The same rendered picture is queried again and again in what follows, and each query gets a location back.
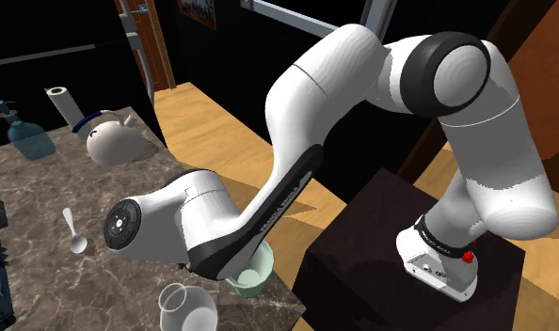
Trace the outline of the brown wooden door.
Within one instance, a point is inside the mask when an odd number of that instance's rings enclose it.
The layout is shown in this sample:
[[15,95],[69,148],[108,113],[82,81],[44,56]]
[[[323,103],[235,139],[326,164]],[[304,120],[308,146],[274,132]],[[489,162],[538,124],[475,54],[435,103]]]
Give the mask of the brown wooden door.
[[113,0],[148,94],[176,87],[154,0]]

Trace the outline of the framed wall picture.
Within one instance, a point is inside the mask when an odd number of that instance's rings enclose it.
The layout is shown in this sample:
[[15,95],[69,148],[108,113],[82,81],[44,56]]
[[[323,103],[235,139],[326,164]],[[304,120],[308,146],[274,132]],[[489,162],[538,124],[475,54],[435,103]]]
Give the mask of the framed wall picture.
[[177,0],[177,4],[184,16],[216,30],[214,0]]

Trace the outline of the white spoon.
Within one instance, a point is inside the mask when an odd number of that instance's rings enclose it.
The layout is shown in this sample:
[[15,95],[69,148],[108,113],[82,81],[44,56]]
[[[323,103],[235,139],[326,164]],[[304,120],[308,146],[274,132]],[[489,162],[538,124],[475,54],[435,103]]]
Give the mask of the white spoon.
[[64,208],[62,210],[62,214],[72,234],[72,239],[70,242],[71,252],[74,254],[82,254],[88,247],[88,240],[84,236],[78,235],[76,233],[72,210],[70,208]]

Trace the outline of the pale green cup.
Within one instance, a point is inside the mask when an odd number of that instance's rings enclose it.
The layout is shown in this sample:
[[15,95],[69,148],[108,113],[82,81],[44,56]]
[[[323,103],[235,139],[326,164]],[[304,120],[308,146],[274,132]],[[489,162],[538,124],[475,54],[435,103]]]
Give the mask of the pale green cup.
[[257,296],[263,289],[274,267],[274,253],[266,241],[262,241],[248,263],[235,275],[226,279],[241,297]]

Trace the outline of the white paper towel roll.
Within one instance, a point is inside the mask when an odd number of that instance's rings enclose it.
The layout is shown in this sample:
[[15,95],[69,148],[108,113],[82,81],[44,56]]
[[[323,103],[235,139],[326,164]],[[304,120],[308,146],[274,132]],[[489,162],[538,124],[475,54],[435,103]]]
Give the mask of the white paper towel roll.
[[45,92],[72,129],[84,118],[79,106],[65,87],[51,87],[47,88]]

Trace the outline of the dark robot stand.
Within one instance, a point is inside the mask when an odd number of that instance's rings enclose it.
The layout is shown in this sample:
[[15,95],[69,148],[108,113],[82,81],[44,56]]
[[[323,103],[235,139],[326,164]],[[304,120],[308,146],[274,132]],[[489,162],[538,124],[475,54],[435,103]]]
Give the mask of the dark robot stand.
[[464,303],[409,275],[397,234],[436,200],[380,169],[308,247],[294,294],[314,331],[512,331],[525,253],[491,233],[475,244],[474,295]]

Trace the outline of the blue soap dispenser bottle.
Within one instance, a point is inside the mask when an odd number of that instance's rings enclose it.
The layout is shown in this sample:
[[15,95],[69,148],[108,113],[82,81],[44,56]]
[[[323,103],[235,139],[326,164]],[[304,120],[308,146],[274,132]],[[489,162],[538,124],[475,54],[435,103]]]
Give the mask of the blue soap dispenser bottle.
[[8,102],[0,100],[0,118],[8,124],[8,140],[29,161],[37,161],[56,152],[46,131],[38,124],[22,121]]

